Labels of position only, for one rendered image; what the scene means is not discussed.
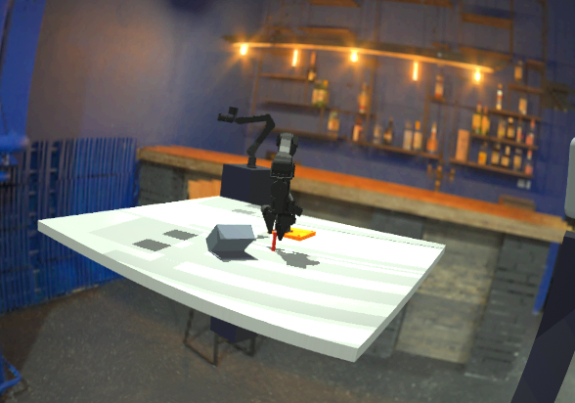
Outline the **red peg with white band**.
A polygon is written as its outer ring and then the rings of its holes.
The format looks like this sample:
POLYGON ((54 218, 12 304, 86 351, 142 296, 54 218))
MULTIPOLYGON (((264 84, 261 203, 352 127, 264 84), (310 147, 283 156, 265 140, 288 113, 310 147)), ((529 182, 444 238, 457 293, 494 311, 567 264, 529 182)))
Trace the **red peg with white band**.
POLYGON ((275 251, 276 239, 277 239, 277 231, 276 229, 274 229, 271 251, 275 251))

